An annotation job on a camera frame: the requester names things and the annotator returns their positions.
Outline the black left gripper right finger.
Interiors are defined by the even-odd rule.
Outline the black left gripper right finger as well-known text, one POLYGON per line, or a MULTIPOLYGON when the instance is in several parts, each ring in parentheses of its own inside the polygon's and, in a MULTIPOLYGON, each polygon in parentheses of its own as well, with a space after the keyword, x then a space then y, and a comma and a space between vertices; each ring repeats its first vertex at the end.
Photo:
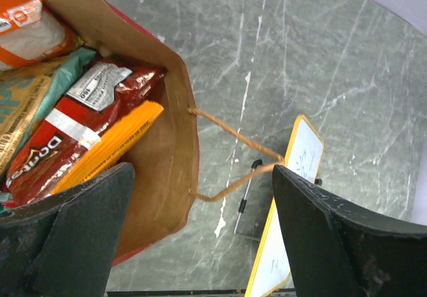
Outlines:
POLYGON ((426 227, 373 212, 276 165, 296 223, 282 231, 298 296, 425 296, 426 227))

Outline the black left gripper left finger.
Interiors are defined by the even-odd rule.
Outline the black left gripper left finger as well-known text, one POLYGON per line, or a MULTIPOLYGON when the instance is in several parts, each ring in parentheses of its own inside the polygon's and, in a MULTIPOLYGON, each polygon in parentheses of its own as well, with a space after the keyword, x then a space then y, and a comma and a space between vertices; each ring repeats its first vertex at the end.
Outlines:
POLYGON ((1 295, 103 296, 134 179, 121 163, 1 212, 1 295))

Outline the red brown paper bag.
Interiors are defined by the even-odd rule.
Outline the red brown paper bag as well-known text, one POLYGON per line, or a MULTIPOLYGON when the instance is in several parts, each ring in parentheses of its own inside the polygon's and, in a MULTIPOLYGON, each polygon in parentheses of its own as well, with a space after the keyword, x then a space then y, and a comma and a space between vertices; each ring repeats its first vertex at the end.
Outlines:
MULTIPOLYGON (((142 138, 110 167, 130 163, 135 171, 113 258, 112 265, 115 265, 182 229, 187 222, 189 210, 198 197, 197 117, 200 110, 195 106, 182 58, 110 4, 104 0, 43 0, 43 3, 79 36, 81 45, 77 49, 84 47, 97 53, 95 59, 83 68, 83 74, 102 59, 124 67, 153 66, 166 71, 163 80, 149 95, 151 101, 163 106, 163 112, 142 138)), ((21 207, 13 207, 11 194, 3 189, 9 166, 4 174, 1 173, 4 211, 21 207)))

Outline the orange honey snack bag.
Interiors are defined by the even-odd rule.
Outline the orange honey snack bag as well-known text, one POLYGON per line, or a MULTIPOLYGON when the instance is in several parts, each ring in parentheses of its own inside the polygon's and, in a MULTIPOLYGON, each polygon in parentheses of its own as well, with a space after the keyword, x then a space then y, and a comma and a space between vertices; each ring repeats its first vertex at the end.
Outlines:
POLYGON ((162 112, 163 106, 154 101, 145 101, 133 109, 101 136, 50 193, 62 192, 110 168, 141 139, 162 112))

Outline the red Doritos bag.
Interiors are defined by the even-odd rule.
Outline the red Doritos bag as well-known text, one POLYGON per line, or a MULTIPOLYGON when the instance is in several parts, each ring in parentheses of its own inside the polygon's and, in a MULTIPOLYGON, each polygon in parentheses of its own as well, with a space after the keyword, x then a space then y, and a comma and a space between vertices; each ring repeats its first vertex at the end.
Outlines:
POLYGON ((13 207, 53 194, 74 164, 163 80, 160 67, 93 64, 60 98, 9 166, 3 189, 13 207))

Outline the brown teal chips bag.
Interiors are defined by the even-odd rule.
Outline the brown teal chips bag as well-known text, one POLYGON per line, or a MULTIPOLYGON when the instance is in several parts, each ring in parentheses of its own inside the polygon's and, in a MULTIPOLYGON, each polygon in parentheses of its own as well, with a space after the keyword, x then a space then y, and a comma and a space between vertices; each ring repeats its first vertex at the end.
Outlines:
POLYGON ((31 131, 83 74, 97 53, 79 48, 67 55, 1 73, 1 173, 31 131))

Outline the orange white Fox's candy bag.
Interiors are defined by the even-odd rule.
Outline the orange white Fox's candy bag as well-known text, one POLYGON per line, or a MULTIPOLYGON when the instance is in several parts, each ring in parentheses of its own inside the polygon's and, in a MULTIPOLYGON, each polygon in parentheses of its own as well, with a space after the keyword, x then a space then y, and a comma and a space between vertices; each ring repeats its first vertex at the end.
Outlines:
POLYGON ((79 36, 43 0, 1 0, 1 71, 27 67, 80 45, 79 36))

